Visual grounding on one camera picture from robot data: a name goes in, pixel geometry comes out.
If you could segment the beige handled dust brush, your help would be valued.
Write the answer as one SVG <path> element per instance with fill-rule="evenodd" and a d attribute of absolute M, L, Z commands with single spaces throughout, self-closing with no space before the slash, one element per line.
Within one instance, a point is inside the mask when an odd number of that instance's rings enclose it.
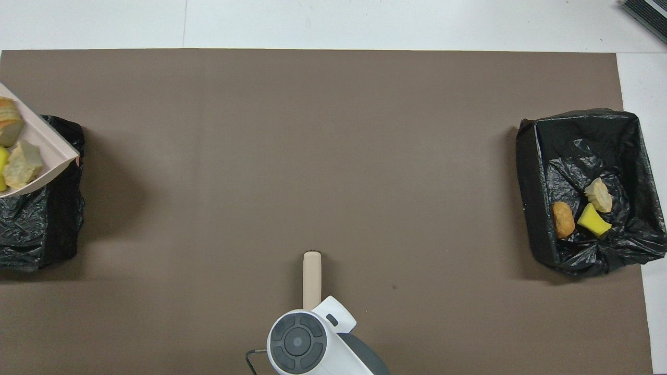
<path fill-rule="evenodd" d="M 303 254 L 302 305 L 312 310 L 322 301 L 322 255 L 317 250 Z"/>

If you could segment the orange-brown foam lump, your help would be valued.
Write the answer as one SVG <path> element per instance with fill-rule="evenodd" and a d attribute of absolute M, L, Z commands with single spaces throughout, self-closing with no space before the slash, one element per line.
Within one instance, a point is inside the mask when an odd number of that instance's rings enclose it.
<path fill-rule="evenodd" d="M 559 240 L 568 238 L 576 230 L 573 212 L 566 202 L 553 203 L 552 217 L 555 234 Z"/>

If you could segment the green and yellow sponge piece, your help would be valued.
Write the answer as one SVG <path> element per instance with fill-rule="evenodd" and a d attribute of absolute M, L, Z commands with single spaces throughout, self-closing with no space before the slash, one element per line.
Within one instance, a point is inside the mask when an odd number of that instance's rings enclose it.
<path fill-rule="evenodd" d="M 595 237 L 601 238 L 612 228 L 612 225 L 605 221 L 600 214 L 598 214 L 597 209 L 593 206 L 592 203 L 588 203 L 581 215 L 577 219 L 577 225 L 588 230 L 588 232 L 595 235 Z"/>

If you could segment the pale rounded foam chunk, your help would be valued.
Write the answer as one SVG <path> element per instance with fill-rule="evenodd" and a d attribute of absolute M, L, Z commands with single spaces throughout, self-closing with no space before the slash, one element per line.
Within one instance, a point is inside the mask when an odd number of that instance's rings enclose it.
<path fill-rule="evenodd" d="M 610 213 L 613 208 L 612 195 L 609 193 L 607 185 L 602 181 L 602 178 L 595 178 L 591 183 L 585 187 L 584 195 L 587 200 L 593 205 L 594 209 L 602 213 Z"/>

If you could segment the beige plastic dustpan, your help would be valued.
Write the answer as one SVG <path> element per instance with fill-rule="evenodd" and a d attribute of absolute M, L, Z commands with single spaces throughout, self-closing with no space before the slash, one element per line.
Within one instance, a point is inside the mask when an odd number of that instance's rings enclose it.
<path fill-rule="evenodd" d="M 0 192 L 0 198 L 31 194 L 57 178 L 74 159 L 79 157 L 79 152 L 2 82 L 0 82 L 0 96 L 14 100 L 26 123 L 18 140 L 25 140 L 40 148 L 43 159 L 43 168 L 35 180 L 21 189 L 10 187 Z"/>

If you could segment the pale grey-faced foam chunk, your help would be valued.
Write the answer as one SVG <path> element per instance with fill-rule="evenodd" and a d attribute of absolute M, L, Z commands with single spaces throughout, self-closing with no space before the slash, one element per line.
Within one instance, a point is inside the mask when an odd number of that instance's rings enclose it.
<path fill-rule="evenodd" d="M 22 189 L 40 175 L 43 166 L 40 148 L 26 140 L 19 140 L 3 167 L 5 185 L 14 190 Z"/>

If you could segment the tan layered foam chunk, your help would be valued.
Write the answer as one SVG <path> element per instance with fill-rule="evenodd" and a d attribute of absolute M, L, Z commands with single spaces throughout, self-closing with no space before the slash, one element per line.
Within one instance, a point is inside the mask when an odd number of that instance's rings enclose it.
<path fill-rule="evenodd" d="M 23 116 L 13 99 L 0 96 L 0 146 L 10 148 L 15 145 L 24 125 Z"/>

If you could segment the black bag-lined trash bin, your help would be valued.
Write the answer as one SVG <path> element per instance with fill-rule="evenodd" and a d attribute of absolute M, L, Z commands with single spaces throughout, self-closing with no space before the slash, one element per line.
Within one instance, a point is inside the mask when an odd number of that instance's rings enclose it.
<path fill-rule="evenodd" d="M 572 276 L 598 276 L 667 255 L 667 225 L 638 117 L 625 111 L 570 111 L 524 119 L 515 138 L 515 166 L 533 257 Z M 612 225 L 597 238 L 576 224 L 589 203 L 584 189 L 602 178 Z M 569 204 L 576 224 L 555 234 L 552 205 Z"/>

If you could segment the black bin with pink mark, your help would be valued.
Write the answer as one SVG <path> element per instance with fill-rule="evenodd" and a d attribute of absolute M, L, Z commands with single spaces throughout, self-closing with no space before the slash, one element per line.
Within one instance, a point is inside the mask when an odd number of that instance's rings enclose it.
<path fill-rule="evenodd" d="M 77 255 L 85 200 L 81 192 L 85 135 L 78 123 L 43 116 L 79 153 L 31 194 L 0 198 L 0 270 L 33 272 Z"/>

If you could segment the brown paper table mat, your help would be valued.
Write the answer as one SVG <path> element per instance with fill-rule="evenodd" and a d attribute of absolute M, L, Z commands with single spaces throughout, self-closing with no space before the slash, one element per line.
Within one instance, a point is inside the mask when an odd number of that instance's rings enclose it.
<path fill-rule="evenodd" d="M 302 255 L 391 375 L 651 373 L 638 265 L 529 249 L 522 119 L 623 107 L 611 53 L 4 51 L 85 133 L 74 259 L 0 271 L 0 375 L 250 375 Z"/>

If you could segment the dark ribbed panel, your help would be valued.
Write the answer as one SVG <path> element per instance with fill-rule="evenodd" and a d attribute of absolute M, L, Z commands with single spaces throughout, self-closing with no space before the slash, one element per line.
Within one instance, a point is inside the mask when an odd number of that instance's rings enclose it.
<path fill-rule="evenodd" d="M 622 0 L 620 7 L 667 45 L 667 0 Z"/>

